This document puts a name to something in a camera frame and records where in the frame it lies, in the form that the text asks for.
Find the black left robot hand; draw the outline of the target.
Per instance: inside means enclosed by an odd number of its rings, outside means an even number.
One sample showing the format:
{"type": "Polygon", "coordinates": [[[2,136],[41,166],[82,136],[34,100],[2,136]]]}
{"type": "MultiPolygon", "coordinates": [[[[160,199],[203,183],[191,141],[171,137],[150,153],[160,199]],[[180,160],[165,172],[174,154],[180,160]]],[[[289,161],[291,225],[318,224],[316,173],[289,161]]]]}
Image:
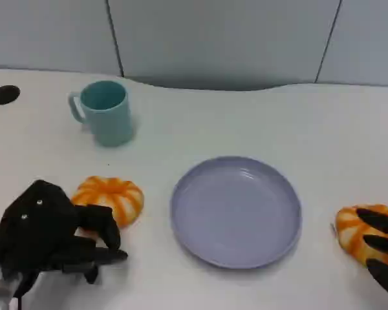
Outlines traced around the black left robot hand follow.
{"type": "Polygon", "coordinates": [[[73,204],[52,183],[38,180],[6,208],[0,221],[4,279],[48,271],[82,273],[92,283],[101,265],[127,259],[109,207],[73,204]]]}

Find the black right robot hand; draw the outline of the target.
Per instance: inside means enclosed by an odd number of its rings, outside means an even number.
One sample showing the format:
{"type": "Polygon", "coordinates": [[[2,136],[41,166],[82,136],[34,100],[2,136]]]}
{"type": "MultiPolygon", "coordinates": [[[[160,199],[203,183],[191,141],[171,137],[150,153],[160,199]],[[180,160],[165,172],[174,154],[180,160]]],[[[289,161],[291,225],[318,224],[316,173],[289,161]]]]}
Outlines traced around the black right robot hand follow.
{"type": "MultiPolygon", "coordinates": [[[[364,208],[357,209],[356,213],[363,222],[372,228],[388,234],[388,215],[364,208]]],[[[368,246],[388,254],[388,238],[366,234],[363,239],[368,246]]],[[[388,264],[375,258],[368,258],[366,265],[372,277],[388,292],[388,264]]]]}

